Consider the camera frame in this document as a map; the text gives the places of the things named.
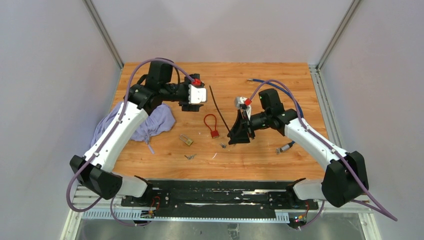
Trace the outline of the red lock keys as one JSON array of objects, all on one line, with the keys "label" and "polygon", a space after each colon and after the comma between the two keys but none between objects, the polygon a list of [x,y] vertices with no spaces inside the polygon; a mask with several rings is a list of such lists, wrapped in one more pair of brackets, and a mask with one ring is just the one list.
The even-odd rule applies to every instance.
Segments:
[{"label": "red lock keys", "polygon": [[226,147],[227,147],[227,145],[226,144],[224,144],[224,143],[219,143],[219,145],[223,148],[223,149],[225,149]]}]

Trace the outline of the black cable lock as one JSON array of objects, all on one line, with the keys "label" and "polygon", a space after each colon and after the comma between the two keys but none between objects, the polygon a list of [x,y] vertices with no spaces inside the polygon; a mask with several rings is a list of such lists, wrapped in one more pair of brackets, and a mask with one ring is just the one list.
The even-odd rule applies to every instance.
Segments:
[{"label": "black cable lock", "polygon": [[209,87],[210,95],[212,97],[212,101],[214,103],[214,106],[215,106],[215,108],[216,108],[216,110],[217,110],[217,112],[218,112],[218,114],[219,114],[219,116],[220,116],[220,118],[221,118],[221,120],[222,120],[222,122],[223,122],[223,124],[224,124],[224,126],[226,128],[226,130],[228,131],[228,133],[230,133],[230,128],[229,128],[227,122],[225,121],[225,118],[224,118],[224,116],[223,116],[223,114],[222,114],[222,112],[221,112],[221,110],[220,110],[220,108],[219,108],[219,106],[217,104],[217,101],[216,101],[216,98],[215,98],[215,95],[214,95],[212,86],[209,85],[208,87]]}]

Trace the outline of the brass padlock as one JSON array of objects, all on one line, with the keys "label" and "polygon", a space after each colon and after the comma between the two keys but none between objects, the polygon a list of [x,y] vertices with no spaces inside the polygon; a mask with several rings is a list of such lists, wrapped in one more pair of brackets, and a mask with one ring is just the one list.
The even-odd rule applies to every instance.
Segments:
[{"label": "brass padlock", "polygon": [[187,146],[191,146],[193,144],[193,140],[184,134],[179,135],[179,139],[183,141]]}]

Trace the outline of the brass padlock keys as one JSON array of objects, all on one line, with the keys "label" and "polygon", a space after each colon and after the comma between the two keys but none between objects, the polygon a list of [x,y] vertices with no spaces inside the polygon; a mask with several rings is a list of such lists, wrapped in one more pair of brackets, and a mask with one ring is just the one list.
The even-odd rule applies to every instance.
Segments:
[{"label": "brass padlock keys", "polygon": [[184,157],[187,159],[187,160],[193,160],[195,157],[196,157],[196,155],[197,154],[192,154],[192,155],[184,155]]}]

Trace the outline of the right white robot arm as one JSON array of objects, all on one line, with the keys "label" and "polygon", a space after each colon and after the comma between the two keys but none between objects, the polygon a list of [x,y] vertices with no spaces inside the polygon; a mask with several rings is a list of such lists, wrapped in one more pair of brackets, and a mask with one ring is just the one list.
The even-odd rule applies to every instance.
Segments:
[{"label": "right white robot arm", "polygon": [[341,207],[369,190],[364,157],[348,152],[314,130],[295,109],[285,109],[275,89],[259,92],[263,111],[251,113],[251,100],[238,96],[234,104],[237,117],[228,133],[229,144],[247,144],[255,131],[273,129],[299,144],[324,169],[322,180],[301,178],[286,187],[286,203],[294,209],[306,200],[327,201]]}]

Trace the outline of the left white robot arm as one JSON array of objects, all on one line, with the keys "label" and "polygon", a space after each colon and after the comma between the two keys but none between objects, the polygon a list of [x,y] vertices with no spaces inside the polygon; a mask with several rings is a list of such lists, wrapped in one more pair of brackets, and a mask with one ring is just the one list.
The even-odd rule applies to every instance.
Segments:
[{"label": "left white robot arm", "polygon": [[149,206],[153,193],[146,180],[113,172],[115,164],[136,129],[164,101],[177,102],[184,112],[197,112],[208,100],[199,74],[188,74],[171,60],[151,58],[131,73],[118,113],[94,145],[82,156],[74,155],[69,165],[71,183],[110,200],[117,195],[132,196],[140,206]]}]

